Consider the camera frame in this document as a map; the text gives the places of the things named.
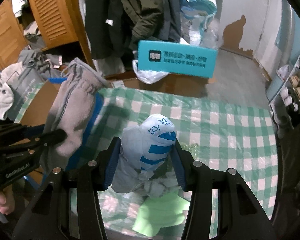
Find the grey fleece sock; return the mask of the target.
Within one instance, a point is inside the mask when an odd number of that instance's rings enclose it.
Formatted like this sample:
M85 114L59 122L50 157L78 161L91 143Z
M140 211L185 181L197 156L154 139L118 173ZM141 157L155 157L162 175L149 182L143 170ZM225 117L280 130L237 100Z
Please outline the grey fleece sock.
M73 59L65 80L48 113L44 133L62 129L67 137L45 150L40 165L49 174L55 167L66 168L70 157L79 149L83 134L93 114L97 91L108 82L79 58Z

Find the green sparkly knit cloth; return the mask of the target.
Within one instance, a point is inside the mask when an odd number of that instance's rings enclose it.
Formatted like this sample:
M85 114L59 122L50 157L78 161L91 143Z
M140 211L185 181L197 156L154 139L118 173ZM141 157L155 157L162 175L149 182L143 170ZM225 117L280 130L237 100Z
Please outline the green sparkly knit cloth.
M200 146L198 144L188 145L186 143L181 142L180 145L183 150L190 152L194 159L200 158Z

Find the light green cloth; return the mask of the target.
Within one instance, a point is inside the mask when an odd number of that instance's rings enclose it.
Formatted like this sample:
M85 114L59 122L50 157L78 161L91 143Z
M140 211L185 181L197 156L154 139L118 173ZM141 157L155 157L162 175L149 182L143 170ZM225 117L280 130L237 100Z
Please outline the light green cloth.
M190 202L181 198L177 191L159 198L149 197L139 207L132 229L146 237L154 237L162 228L182 224L184 211L189 207Z

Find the small grey white sock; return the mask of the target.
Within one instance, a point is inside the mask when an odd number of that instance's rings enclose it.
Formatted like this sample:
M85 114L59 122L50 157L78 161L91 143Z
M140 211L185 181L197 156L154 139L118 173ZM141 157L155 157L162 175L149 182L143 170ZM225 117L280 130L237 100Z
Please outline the small grey white sock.
M151 198L159 198L163 195L180 190L177 179L158 178L144 182L140 188L140 194Z

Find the blue-edged cardboard box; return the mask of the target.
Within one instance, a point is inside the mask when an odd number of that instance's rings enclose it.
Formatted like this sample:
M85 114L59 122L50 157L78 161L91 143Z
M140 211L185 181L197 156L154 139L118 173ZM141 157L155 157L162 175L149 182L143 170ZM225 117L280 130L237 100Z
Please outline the blue-edged cardboard box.
M40 166L47 176L55 167L65 169L70 157L83 142L83 134L93 116L96 94L107 85L105 80L92 76L74 80L67 78L60 85L45 82L24 113L23 125L42 125L44 132L62 129L66 139L45 150Z

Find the white fluffy towel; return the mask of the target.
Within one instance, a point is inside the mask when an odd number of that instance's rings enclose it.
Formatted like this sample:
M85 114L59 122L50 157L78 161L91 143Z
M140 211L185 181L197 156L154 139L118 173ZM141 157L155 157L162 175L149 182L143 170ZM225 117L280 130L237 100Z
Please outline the white fluffy towel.
M14 102L14 94L10 85L24 71L23 63L18 62L9 65L0 73L0 120L7 118L7 112Z

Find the grey tote bag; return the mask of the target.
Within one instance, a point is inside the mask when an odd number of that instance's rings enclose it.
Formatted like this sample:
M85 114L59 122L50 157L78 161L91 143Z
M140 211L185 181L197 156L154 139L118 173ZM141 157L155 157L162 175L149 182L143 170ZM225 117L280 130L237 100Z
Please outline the grey tote bag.
M11 121L17 119L23 104L44 82L44 78L34 68L25 68L22 72L15 71L12 74L12 77L7 81L14 95L13 105L7 113L7 117Z

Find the green checkered tablecloth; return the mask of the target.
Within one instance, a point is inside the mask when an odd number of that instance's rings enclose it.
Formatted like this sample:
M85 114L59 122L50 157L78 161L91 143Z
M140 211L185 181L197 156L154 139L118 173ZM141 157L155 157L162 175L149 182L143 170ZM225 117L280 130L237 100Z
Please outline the green checkered tablecloth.
M209 99L131 88L100 91L103 107L89 134L81 163L106 149L124 128L141 124L154 113L175 125L179 142L198 144L200 160L215 170L236 169L257 197L266 215L273 214L278 167L275 133L267 109L232 105ZM98 194L104 226L127 236L145 238L132 229L139 207L147 199L139 193L109 189ZM179 239L182 224L162 228L151 239Z

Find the shoe rack with shoes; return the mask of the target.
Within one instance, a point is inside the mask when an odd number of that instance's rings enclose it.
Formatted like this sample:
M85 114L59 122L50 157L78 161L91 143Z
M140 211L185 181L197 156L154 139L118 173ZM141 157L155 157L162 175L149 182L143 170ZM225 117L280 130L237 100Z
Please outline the shoe rack with shoes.
M269 102L270 112L276 125L277 137L282 139L300 124L300 55L296 63L277 71L282 84Z

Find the wooden louvered cabinet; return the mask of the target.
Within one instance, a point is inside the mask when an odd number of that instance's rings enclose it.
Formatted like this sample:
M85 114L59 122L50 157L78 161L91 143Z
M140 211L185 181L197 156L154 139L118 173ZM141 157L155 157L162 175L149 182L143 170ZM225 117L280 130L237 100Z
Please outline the wooden louvered cabinet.
M78 0L28 0L45 43L44 50L77 42L83 60L93 66ZM27 45L11 0L0 0L0 70L17 61Z

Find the brown cardboard box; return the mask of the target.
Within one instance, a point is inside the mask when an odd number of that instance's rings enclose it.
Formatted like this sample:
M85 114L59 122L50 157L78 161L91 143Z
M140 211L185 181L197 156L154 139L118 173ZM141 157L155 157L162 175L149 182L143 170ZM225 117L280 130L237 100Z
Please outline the brown cardboard box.
M169 74L158 82L147 85L140 81L133 71L108 75L106 76L106 80L111 82L113 87L124 86L194 98L205 96L206 86L217 81L214 77L206 79L197 76Z

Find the dark hanging jackets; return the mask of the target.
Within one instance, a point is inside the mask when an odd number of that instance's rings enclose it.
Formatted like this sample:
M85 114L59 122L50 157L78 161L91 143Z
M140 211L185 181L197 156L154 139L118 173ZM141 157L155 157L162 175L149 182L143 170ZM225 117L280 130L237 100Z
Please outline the dark hanging jackets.
M123 57L142 40L178 43L182 0L79 0L92 58Z

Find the teal printed shoe box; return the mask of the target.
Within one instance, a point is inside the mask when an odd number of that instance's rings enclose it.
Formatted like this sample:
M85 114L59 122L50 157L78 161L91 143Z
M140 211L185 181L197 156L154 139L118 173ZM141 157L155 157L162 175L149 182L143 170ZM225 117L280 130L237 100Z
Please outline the teal printed shoe box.
M217 50L187 44L140 41L139 70L212 78Z

